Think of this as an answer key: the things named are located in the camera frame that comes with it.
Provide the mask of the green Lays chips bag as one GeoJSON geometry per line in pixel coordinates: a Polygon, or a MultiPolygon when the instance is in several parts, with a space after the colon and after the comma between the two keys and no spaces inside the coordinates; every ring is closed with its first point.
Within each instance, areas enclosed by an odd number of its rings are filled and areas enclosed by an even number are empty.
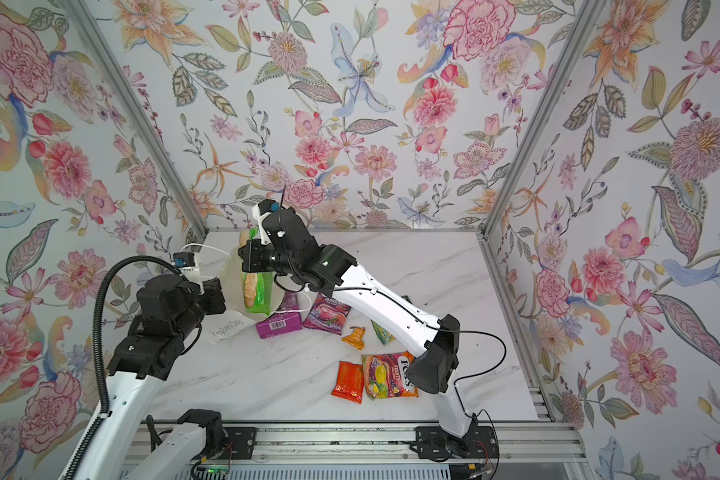
{"type": "MultiPolygon", "coordinates": [[[[259,240],[259,228],[254,227],[239,235],[238,256],[243,259],[242,251],[251,240],[259,240]]],[[[249,273],[241,270],[242,294],[245,311],[249,314],[269,316],[273,312],[272,289],[273,274],[271,272],[249,273]]]]}

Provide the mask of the white paper gift bag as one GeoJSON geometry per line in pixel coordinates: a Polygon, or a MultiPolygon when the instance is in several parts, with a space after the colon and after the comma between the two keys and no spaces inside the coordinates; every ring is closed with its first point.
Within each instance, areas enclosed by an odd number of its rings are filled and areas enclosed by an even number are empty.
{"type": "MultiPolygon", "coordinates": [[[[223,314],[209,316],[202,323],[202,337],[212,344],[217,344],[246,331],[253,331],[257,334],[255,329],[256,324],[265,320],[275,312],[286,293],[286,291],[279,288],[275,283],[273,284],[273,312],[267,317],[249,314],[245,311],[241,282],[242,260],[238,256],[239,235],[234,243],[221,249],[221,251],[226,254],[225,260],[216,260],[212,263],[214,266],[220,268],[218,272],[213,273],[211,277],[220,280],[226,305],[226,311],[223,314]]],[[[288,292],[298,295],[299,308],[302,311],[301,316],[303,320],[304,315],[311,306],[311,298],[304,292],[297,293],[294,288],[291,288],[288,292]]]]}

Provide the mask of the purple grape snack pack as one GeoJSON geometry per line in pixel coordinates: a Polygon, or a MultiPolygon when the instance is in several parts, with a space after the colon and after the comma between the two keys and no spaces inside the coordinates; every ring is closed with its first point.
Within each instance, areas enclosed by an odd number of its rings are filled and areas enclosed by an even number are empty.
{"type": "Polygon", "coordinates": [[[298,295],[286,292],[275,312],[256,324],[256,332],[261,339],[267,339],[301,330],[301,313],[298,295]]]}

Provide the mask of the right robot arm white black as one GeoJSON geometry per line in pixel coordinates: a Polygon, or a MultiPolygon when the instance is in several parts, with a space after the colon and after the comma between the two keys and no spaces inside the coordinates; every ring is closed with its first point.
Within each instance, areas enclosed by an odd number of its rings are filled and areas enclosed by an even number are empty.
{"type": "Polygon", "coordinates": [[[319,244],[292,208],[263,200],[252,208],[259,237],[239,248],[246,273],[273,272],[311,292],[347,304],[388,330],[413,355],[405,378],[428,394],[435,406],[439,440],[435,456],[468,458],[477,416],[460,399],[454,372],[459,366],[459,321],[414,306],[380,283],[347,251],[319,244]]]}

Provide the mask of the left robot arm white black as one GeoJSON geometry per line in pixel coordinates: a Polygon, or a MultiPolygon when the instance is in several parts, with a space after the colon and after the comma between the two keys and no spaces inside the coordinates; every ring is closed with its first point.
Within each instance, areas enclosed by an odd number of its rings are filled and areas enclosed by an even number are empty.
{"type": "Polygon", "coordinates": [[[149,280],[137,293],[141,307],[109,363],[94,354],[99,405],[62,476],[116,479],[147,409],[186,351],[204,318],[225,312],[219,279],[173,273],[149,280]]]}

